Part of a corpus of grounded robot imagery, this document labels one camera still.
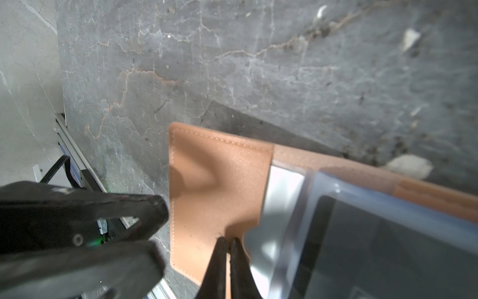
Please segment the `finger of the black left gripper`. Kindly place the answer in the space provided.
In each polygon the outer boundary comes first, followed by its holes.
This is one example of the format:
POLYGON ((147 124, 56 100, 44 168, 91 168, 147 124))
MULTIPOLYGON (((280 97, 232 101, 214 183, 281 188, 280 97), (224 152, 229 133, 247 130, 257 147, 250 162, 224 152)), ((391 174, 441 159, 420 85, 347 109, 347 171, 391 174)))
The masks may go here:
POLYGON ((1 256, 1 298, 75 299, 106 287, 103 299, 143 299, 165 263, 148 240, 1 256))
POLYGON ((69 247, 72 222, 133 217, 137 221, 113 242, 148 240, 167 223, 160 196, 115 194, 19 181, 1 187, 1 253, 69 247))

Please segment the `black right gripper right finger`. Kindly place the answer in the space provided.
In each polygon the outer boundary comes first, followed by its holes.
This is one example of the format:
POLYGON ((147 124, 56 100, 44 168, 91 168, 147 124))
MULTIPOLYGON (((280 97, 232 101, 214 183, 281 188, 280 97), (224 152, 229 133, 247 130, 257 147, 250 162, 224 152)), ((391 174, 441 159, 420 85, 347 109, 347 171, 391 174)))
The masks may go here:
POLYGON ((262 299, 239 238, 230 246, 230 288, 232 299, 262 299))

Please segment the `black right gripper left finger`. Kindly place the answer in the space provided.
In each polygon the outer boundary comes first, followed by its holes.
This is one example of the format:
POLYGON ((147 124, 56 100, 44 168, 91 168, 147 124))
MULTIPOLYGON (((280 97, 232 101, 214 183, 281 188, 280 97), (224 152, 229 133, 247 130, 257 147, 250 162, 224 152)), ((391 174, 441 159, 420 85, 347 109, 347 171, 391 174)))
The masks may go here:
POLYGON ((226 238, 219 237, 195 299, 225 299, 228 249, 229 243, 226 238))

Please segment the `clear plastic card sleeves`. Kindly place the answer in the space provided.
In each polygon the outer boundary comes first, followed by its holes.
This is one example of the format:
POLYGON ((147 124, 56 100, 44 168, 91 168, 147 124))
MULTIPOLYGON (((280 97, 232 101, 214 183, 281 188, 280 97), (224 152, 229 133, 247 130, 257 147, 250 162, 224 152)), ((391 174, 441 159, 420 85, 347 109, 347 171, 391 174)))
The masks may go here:
POLYGON ((475 299, 478 227, 337 175, 272 165, 244 237, 264 299, 475 299))

